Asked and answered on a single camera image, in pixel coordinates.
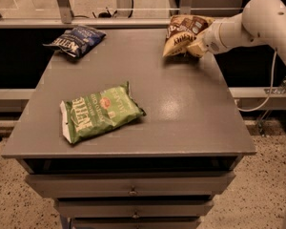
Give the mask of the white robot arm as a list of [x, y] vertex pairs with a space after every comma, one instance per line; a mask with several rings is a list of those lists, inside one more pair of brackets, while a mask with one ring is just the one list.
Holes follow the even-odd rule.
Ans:
[[215, 19], [186, 49], [202, 57], [259, 45], [269, 45], [286, 66], [286, 6], [281, 0], [250, 0], [242, 13]]

